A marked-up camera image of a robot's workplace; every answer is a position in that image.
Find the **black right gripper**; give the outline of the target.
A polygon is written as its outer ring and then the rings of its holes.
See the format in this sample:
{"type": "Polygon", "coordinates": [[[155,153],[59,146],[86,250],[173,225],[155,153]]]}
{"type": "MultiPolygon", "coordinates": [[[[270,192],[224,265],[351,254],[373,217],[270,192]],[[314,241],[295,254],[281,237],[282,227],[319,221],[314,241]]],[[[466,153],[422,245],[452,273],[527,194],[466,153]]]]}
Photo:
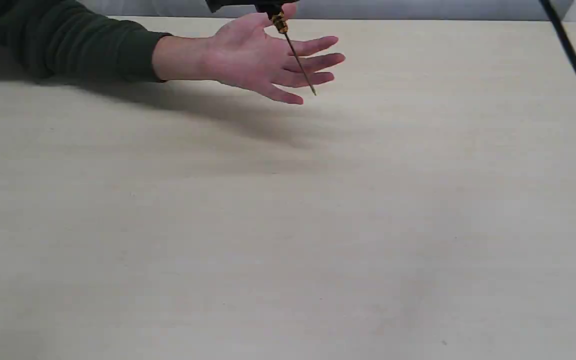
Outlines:
{"type": "Polygon", "coordinates": [[[206,6],[211,13],[224,7],[251,6],[258,13],[278,15],[286,4],[297,3],[298,0],[206,0],[206,6]]]}

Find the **person's bare hand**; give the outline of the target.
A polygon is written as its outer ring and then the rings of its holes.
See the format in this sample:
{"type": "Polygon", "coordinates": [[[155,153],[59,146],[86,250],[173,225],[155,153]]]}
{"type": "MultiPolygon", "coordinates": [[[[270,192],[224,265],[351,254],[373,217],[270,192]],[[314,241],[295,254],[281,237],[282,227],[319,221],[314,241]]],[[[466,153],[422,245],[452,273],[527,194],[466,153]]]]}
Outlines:
{"type": "MultiPolygon", "coordinates": [[[[220,27],[207,41],[206,77],[273,101],[302,105],[303,98],[289,89],[310,87],[286,39],[267,34],[271,26],[267,15],[248,13],[220,27]]],[[[335,36],[292,41],[314,87],[333,81],[330,69],[345,61],[340,52],[329,53],[338,41],[335,36]]]]}

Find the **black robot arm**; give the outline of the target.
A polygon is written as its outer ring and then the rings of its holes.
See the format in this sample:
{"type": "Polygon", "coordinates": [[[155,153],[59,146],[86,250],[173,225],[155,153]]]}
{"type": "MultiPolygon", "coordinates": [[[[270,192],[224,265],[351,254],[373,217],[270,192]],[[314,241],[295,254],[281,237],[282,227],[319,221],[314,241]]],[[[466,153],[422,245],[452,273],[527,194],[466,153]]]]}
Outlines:
{"type": "MultiPolygon", "coordinates": [[[[253,6],[256,12],[265,13],[272,22],[276,22],[282,16],[282,7],[288,3],[295,3],[295,0],[206,0],[205,3],[211,13],[217,12],[222,7],[253,6]]],[[[540,3],[562,41],[565,31],[561,19],[548,0],[540,0],[540,3]]]]}

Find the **dark green sleeved forearm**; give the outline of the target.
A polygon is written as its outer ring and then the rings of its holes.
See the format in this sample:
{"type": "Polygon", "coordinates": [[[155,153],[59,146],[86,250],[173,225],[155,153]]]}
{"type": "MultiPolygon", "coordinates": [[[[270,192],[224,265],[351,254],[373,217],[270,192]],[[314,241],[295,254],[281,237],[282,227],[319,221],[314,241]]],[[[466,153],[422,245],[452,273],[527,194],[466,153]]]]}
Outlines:
{"type": "Polygon", "coordinates": [[[206,39],[94,13],[76,0],[0,0],[0,47],[35,78],[214,80],[206,39]]]}

